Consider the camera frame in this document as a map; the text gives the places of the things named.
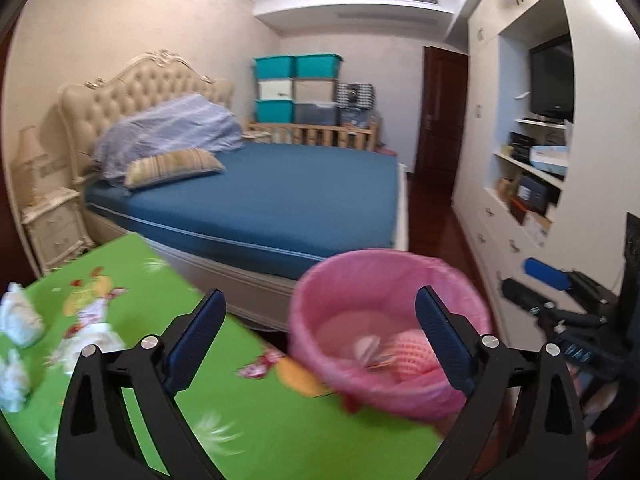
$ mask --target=upholstered headboard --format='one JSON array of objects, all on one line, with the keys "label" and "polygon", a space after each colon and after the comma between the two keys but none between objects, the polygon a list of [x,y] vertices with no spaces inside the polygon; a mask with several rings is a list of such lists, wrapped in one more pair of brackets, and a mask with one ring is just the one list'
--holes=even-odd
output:
[{"label": "upholstered headboard", "polygon": [[74,184],[92,172],[95,141],[117,120],[187,92],[229,108],[233,91],[230,81],[200,76],[166,50],[138,56],[110,81],[66,86],[60,91],[58,108],[69,142]]}]

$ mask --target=built-in cabinet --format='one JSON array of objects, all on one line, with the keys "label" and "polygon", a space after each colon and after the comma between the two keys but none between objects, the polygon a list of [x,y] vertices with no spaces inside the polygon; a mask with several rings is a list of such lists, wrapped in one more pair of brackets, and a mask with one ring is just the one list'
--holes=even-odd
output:
[{"label": "built-in cabinet", "polygon": [[[534,318],[504,300],[514,277],[579,310],[564,293],[524,275],[535,257],[619,287],[626,212],[640,214],[640,40],[615,0],[482,0],[470,21],[468,108],[453,207],[487,288],[500,336],[539,350]],[[571,33],[575,117],[570,164],[552,229],[541,247],[495,192],[499,176],[527,171],[500,146],[509,132],[545,135],[522,122],[529,103],[529,49]]]}]

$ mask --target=flat screen tv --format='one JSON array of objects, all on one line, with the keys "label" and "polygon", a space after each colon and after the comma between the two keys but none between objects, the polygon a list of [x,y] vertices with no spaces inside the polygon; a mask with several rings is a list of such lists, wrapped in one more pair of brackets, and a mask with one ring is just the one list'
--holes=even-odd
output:
[{"label": "flat screen tv", "polygon": [[574,120],[574,51],[566,34],[529,51],[531,111],[553,120]]}]

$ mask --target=blue fitted sheet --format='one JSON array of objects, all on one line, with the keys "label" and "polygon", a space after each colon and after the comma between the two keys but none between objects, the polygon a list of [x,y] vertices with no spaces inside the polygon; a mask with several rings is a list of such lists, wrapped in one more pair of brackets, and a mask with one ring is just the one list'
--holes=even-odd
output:
[{"label": "blue fitted sheet", "polygon": [[132,195],[100,181],[86,206],[169,247],[293,279],[334,254],[393,246],[394,156],[257,143],[216,156],[225,173]]}]

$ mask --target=pillow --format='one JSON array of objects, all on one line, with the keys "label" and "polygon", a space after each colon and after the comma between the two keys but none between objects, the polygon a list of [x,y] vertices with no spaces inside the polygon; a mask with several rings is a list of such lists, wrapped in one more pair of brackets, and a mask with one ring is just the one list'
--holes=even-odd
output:
[{"label": "pillow", "polygon": [[201,148],[177,150],[162,155],[148,156],[130,162],[124,186],[141,189],[184,178],[209,173],[221,173],[225,167],[214,155]]}]

